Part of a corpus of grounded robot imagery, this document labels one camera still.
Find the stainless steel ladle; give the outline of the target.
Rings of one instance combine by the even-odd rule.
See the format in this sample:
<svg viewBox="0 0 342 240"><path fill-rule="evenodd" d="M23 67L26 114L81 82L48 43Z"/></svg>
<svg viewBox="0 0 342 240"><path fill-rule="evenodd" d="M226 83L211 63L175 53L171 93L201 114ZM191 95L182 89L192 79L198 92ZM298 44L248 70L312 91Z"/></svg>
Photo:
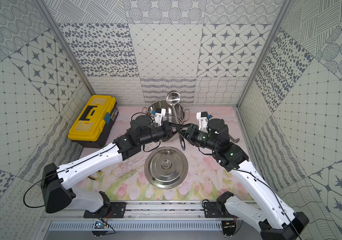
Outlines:
<svg viewBox="0 0 342 240"><path fill-rule="evenodd" d="M177 91L170 91L169 93L167 93L166 96L166 102L172 107L172 113L174 115L175 121L177 124L181 124L181 121L179 120L179 117L177 115L177 111L175 110L175 106L179 103L180 101L180 94ZM179 142L180 142L180 146L181 149L183 151L185 151L185 141L184 138L182 136L182 134L180 133L180 130L177 130L178 134L179 134Z"/></svg>

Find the stainless steel pot lid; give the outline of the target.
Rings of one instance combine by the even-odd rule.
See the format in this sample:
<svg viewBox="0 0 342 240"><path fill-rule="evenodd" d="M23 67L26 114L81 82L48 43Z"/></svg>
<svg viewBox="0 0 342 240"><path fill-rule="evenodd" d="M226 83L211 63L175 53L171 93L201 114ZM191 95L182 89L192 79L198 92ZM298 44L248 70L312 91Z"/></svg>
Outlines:
<svg viewBox="0 0 342 240"><path fill-rule="evenodd" d="M188 173L188 160L184 153L174 147L162 147L153 151L145 163L145 176L158 189L179 186Z"/></svg>

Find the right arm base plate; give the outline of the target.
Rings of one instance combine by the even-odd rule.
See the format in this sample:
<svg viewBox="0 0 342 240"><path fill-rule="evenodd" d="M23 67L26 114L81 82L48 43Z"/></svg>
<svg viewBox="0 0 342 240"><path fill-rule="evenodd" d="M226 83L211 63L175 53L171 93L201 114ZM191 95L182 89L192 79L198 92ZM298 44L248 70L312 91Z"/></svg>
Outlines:
<svg viewBox="0 0 342 240"><path fill-rule="evenodd" d="M221 204L217 202L209 202L209 201L202 201L202 207L204 210L205 218L230 218L227 212L224 211L224 208Z"/></svg>

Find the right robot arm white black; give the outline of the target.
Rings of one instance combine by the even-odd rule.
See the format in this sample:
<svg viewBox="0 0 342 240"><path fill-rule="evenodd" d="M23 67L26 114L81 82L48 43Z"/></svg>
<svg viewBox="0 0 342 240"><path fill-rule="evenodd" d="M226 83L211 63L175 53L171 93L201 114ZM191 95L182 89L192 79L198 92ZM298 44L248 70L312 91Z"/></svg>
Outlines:
<svg viewBox="0 0 342 240"><path fill-rule="evenodd" d="M264 240L295 240L309 223L303 212L296 212L279 198L264 181L243 149L232 142L222 119L211 119L201 131L195 124L177 128L181 137L197 148L211 151L212 157L233 175L256 201L254 208L226 191L216 199L215 210L222 216L234 216L260 232Z"/></svg>

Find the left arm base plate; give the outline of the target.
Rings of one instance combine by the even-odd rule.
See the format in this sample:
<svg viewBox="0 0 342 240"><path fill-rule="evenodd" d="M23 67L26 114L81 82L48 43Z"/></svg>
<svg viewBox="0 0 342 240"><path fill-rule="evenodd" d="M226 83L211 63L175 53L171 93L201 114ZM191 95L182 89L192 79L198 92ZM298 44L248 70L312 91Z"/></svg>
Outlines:
<svg viewBox="0 0 342 240"><path fill-rule="evenodd" d="M83 218L85 219L122 219L126 211L126 202L110 202L109 204L103 205L95 213L85 211Z"/></svg>

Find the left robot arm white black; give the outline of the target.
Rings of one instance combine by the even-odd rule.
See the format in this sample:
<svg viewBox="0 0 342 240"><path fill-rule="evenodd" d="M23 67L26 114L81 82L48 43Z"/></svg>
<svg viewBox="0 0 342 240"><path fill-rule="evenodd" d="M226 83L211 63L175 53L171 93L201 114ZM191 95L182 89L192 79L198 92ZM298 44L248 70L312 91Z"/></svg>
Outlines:
<svg viewBox="0 0 342 240"><path fill-rule="evenodd" d="M48 164L44 167L41 190L46 213L78 209L100 218L111 213L112 206L106 193L82 191L76 187L77 183L98 170L136 155L144 145L166 142L176 133L173 131L176 124L164 121L156 127L152 118L145 115L132 120L130 125L124 135L88 156L60 166Z"/></svg>

